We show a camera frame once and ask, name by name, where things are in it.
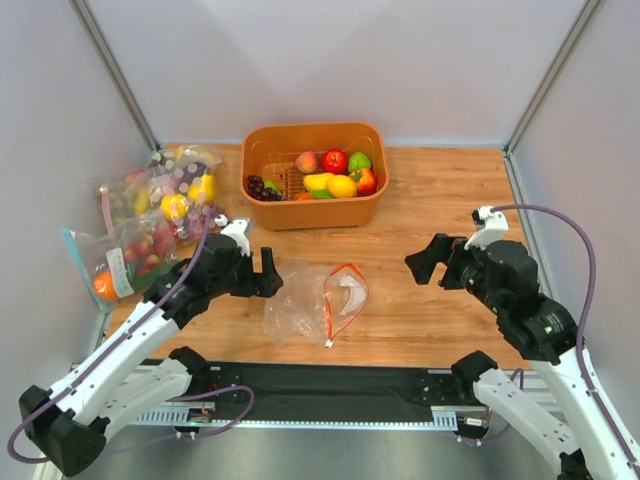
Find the left aluminium frame post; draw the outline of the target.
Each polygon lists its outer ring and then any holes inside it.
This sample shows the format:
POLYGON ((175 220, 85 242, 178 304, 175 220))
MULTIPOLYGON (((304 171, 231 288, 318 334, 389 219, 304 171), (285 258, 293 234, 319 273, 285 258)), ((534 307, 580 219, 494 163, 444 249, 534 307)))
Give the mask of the left aluminium frame post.
POLYGON ((81 24, 144 143, 151 151, 159 149, 160 143, 136 100, 89 2, 85 0, 70 0, 69 6, 81 24))

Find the fake peach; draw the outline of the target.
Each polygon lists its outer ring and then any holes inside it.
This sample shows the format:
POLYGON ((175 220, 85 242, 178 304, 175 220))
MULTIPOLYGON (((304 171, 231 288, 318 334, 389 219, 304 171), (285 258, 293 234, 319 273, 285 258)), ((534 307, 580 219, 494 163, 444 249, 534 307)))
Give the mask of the fake peach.
POLYGON ((313 151, 306 151, 301 153, 294 162, 295 167, 302 174, 313 174, 319 168, 318 157, 313 151))

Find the pink zip bag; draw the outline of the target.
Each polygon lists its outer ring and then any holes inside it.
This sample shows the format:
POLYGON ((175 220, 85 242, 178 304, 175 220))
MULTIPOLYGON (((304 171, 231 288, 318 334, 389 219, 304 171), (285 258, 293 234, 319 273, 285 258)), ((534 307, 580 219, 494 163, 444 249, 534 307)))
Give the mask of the pink zip bag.
POLYGON ((108 233, 115 226, 145 214, 150 208, 150 172, 136 169, 93 181, 93 193, 108 233))

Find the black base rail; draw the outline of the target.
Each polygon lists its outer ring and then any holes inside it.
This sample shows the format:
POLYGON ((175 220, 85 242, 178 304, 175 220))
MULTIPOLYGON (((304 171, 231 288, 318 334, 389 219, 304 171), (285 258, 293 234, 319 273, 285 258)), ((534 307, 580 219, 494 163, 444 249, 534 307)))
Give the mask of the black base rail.
POLYGON ((242 426, 450 431, 478 445, 494 432, 492 411, 448 370, 258 363, 194 364, 180 401, 146 403, 132 425, 198 433, 242 426))

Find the polka dot zip bag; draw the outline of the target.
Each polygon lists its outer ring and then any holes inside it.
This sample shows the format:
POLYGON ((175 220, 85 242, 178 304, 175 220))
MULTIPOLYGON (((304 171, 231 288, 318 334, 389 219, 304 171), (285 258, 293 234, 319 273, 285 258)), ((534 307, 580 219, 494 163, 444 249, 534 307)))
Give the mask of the polka dot zip bag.
POLYGON ((152 154, 149 206, 167 222, 177 244, 198 240, 205 217, 219 214, 215 174, 221 163, 218 152, 204 144, 180 145, 152 154))

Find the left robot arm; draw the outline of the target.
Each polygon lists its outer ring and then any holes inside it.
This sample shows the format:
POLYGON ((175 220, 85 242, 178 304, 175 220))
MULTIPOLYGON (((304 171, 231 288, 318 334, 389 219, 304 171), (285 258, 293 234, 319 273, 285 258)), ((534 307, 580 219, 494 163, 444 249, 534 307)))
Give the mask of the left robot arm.
POLYGON ((29 387, 19 399, 19 431, 65 476, 87 469, 131 420, 165 401, 213 394, 206 359, 189 347, 145 375, 127 377, 156 347, 223 295, 271 298, 282 287, 271 248, 253 268, 248 235, 237 222, 203 239, 144 292, 120 328, 86 360, 47 389, 29 387))

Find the orange zip top bag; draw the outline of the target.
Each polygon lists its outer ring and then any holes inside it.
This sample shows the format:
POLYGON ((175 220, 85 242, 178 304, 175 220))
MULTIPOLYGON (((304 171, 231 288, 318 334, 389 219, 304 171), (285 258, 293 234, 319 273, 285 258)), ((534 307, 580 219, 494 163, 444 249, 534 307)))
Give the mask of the orange zip top bag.
POLYGON ((325 348, 363 312, 369 299, 365 276, 352 263, 335 266, 289 260, 279 268, 283 286, 264 307, 265 334, 283 345, 295 336, 325 348))

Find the fake green apple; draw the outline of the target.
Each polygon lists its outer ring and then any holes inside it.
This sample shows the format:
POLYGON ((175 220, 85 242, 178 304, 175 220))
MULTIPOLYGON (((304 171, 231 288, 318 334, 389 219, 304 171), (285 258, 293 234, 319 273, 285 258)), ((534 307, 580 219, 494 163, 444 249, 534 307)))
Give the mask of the fake green apple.
POLYGON ((372 162, 363 152, 353 153, 348 160, 348 172, 352 173, 360 169, 371 169, 372 162))

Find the fake persimmon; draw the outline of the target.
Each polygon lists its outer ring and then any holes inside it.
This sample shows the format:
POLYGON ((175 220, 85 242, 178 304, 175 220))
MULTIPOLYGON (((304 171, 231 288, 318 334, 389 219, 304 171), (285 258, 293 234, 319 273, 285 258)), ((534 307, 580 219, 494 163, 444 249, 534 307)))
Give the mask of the fake persimmon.
POLYGON ((377 191, 377 179, 374 172, 369 168, 357 169, 349 174, 355 182, 358 197, 367 197, 377 191))

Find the fake purple grapes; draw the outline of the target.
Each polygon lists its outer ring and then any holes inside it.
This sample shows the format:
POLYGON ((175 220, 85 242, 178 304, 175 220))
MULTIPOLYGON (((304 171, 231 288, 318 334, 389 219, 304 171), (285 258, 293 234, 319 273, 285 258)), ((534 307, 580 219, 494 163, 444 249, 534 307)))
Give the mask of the fake purple grapes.
POLYGON ((278 195, 271 188, 264 187, 264 180, 258 175, 249 175, 247 177, 246 191, 249 196, 255 200, 263 202, 284 201, 285 196, 278 195))

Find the fake yellow mango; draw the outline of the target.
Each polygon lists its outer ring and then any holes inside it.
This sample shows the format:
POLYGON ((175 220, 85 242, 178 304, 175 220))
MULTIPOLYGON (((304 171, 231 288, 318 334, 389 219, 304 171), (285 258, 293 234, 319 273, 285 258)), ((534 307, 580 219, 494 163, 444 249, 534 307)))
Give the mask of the fake yellow mango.
POLYGON ((303 186, 308 192, 324 191, 328 189, 328 181, 333 176, 330 172, 308 174, 303 178, 303 186))

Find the fake yellow lemon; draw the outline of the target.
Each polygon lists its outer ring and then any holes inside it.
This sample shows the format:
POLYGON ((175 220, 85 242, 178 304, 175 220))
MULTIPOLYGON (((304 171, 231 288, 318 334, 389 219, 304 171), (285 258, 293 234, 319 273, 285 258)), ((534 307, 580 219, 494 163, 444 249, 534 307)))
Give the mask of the fake yellow lemon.
POLYGON ((329 193, 337 199, 348 199, 357 196, 357 184, 349 176, 333 175, 327 180, 329 193))

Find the blue zip bag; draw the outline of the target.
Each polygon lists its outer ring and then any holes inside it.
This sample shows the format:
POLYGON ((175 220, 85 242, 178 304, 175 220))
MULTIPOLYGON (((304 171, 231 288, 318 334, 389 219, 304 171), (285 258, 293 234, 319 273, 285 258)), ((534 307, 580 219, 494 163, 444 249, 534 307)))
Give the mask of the blue zip bag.
POLYGON ((127 220, 102 237, 66 228, 63 238, 103 312, 148 288, 177 262, 176 241, 169 225, 153 215, 127 220))

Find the fake red apple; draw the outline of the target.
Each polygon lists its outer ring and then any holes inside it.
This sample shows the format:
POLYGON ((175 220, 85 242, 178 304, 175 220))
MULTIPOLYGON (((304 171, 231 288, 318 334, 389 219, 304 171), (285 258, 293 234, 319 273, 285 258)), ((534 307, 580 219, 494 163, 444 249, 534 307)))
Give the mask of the fake red apple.
POLYGON ((335 175, 346 175, 349 159, 346 153, 339 149, 330 149, 321 157, 322 170, 335 175))

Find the fake orange tangerine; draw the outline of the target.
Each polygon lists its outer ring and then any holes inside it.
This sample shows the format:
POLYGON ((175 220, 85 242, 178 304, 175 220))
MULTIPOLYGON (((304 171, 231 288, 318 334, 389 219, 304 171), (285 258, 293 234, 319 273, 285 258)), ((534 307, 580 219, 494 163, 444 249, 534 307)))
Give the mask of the fake orange tangerine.
POLYGON ((307 200, 313 200, 313 196, 311 195, 310 192, 301 192, 296 194, 293 197, 294 201, 307 201, 307 200))

